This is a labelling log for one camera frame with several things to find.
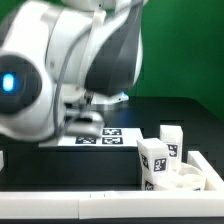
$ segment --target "white cube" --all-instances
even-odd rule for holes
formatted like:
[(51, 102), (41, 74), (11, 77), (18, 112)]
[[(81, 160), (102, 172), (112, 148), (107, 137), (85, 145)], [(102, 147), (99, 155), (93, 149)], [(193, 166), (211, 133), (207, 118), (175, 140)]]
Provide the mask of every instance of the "white cube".
[(142, 176), (156, 184), (169, 170), (168, 146), (158, 138), (137, 141)]
[(170, 168), (180, 170), (182, 160), (183, 131), (180, 126), (160, 125), (160, 140), (167, 144)]

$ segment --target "white block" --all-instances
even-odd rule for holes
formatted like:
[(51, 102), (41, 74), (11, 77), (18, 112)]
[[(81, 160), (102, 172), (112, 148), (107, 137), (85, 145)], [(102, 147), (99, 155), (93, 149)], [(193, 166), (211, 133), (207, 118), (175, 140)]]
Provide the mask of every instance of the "white block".
[(3, 169), (3, 167), (4, 167), (3, 152), (0, 151), (0, 171)]
[(168, 146), (157, 138), (137, 141), (142, 175), (156, 184), (169, 170)]
[(117, 192), (80, 199), (79, 218), (223, 217), (224, 194), (212, 191)]
[(78, 219), (80, 193), (0, 192), (0, 219)]
[(160, 140), (169, 147), (170, 167), (173, 170), (181, 168), (183, 131), (180, 126), (160, 125)]

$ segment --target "white container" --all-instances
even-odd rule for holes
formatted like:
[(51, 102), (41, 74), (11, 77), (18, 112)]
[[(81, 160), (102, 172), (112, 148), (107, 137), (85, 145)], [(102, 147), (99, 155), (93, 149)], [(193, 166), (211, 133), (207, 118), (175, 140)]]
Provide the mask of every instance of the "white container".
[(158, 138), (137, 140), (142, 175), (156, 184), (169, 171), (168, 146)]
[(205, 189), (206, 177), (198, 168), (186, 163), (181, 164), (177, 172), (171, 171), (161, 178), (157, 184), (142, 176), (142, 190), (154, 191), (202, 191)]

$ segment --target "black table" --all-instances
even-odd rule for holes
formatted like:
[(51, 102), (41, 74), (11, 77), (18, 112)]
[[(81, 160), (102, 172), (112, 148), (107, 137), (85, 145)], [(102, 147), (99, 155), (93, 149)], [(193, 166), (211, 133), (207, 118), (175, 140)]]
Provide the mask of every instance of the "black table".
[[(187, 152), (200, 151), (224, 178), (224, 122), (187, 98), (130, 98), (129, 105), (101, 112), (106, 127), (141, 128), (144, 138), (159, 138), (161, 124), (180, 125)], [(136, 147), (39, 148), (1, 136), (5, 167), (0, 191), (140, 190), (141, 168)], [(157, 218), (51, 220), (46, 223), (223, 223), (224, 218)], [(0, 223), (31, 223), (6, 221)], [(44, 220), (32, 223), (45, 223)]]

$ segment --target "table surface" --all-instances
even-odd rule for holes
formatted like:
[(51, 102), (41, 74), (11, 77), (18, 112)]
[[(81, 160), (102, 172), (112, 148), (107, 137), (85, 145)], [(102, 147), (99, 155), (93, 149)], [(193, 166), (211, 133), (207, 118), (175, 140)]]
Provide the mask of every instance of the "table surface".
[[(161, 124), (183, 129), (183, 161), (187, 152), (200, 151), (224, 177), (224, 122), (197, 101), (188, 98), (131, 97), (127, 107), (101, 112), (106, 127), (141, 128), (144, 138), (159, 138)], [(5, 167), (0, 172), (1, 191), (139, 190), (141, 168), (137, 148), (59, 147), (0, 137)], [(0, 220), (20, 223), (21, 220)], [(223, 223), (222, 218), (159, 218), (111, 220), (51, 220), (32, 223)]]

